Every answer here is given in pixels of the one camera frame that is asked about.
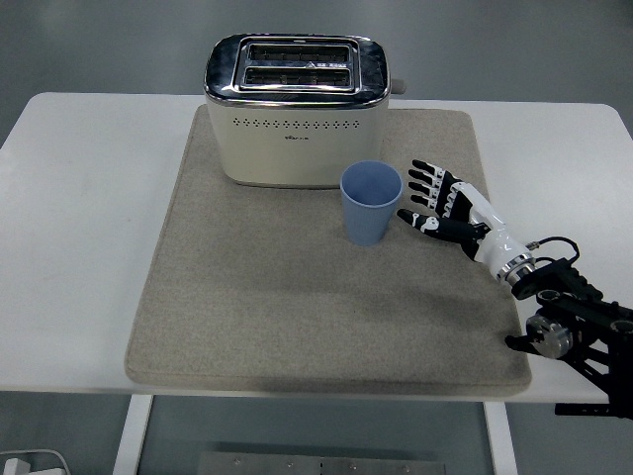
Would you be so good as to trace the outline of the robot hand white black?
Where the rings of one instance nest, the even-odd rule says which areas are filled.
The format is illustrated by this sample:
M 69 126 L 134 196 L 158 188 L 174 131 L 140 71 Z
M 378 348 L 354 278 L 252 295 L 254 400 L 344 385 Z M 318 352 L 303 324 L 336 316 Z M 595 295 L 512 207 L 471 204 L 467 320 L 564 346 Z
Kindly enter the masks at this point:
M 533 262 L 528 248 L 510 236 L 504 220 L 471 183 L 418 159 L 411 163 L 408 176 L 410 199 L 430 211 L 424 215 L 399 209 L 397 216 L 412 228 L 460 245 L 471 260 L 485 264 L 497 279 Z

